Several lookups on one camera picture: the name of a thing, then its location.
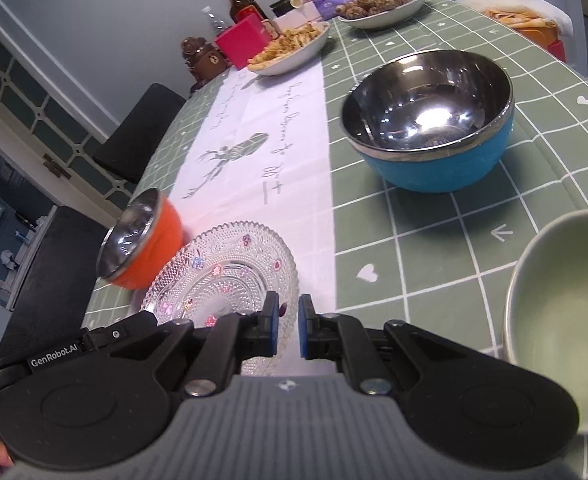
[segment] plastic bottle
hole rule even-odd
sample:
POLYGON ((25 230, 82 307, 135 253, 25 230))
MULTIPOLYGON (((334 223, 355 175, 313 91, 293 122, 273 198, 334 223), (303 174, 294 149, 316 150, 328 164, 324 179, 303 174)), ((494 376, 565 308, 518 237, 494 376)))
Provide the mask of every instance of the plastic bottle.
POLYGON ((229 22, 220 14, 214 12, 210 6, 204 7, 200 12, 207 16, 216 36, 231 27, 229 22))

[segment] white towel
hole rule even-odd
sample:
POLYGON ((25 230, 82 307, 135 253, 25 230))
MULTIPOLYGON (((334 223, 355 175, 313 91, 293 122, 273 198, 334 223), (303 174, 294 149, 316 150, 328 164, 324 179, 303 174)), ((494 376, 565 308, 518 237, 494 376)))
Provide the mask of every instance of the white towel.
POLYGON ((535 12, 541 18, 552 20, 558 27, 561 36, 573 36, 573 24, 571 18, 544 0, 458 0, 458 3, 478 12, 489 9, 503 10, 504 12, 535 12))

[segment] clear embossed glass plate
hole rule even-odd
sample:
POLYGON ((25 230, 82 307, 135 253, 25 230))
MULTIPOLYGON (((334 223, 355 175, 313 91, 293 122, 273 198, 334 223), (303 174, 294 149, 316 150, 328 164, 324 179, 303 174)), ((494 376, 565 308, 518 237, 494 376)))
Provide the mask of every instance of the clear embossed glass plate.
POLYGON ((267 291, 286 306, 279 320, 278 354, 243 363, 247 375, 269 375, 296 325, 298 273, 289 248, 271 229, 254 222, 214 227, 183 247, 159 272, 141 309, 159 324, 190 318, 212 326, 230 312, 260 310, 267 291))

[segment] red box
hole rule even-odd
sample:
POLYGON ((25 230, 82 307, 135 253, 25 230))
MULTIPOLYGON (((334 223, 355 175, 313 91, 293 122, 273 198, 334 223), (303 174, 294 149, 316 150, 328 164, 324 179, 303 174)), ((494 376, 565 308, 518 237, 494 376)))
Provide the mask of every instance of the red box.
POLYGON ((250 14, 228 28, 215 43, 237 69, 247 66, 247 60, 256 56, 271 41, 261 20, 250 14))

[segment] orange container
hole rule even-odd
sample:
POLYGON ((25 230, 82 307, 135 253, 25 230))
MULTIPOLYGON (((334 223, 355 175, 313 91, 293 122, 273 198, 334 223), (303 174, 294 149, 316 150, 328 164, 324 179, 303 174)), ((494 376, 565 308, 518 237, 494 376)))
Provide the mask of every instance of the orange container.
POLYGON ((174 206, 159 190, 147 189, 132 200, 105 236, 97 274, 124 288, 148 288, 187 241, 174 206))

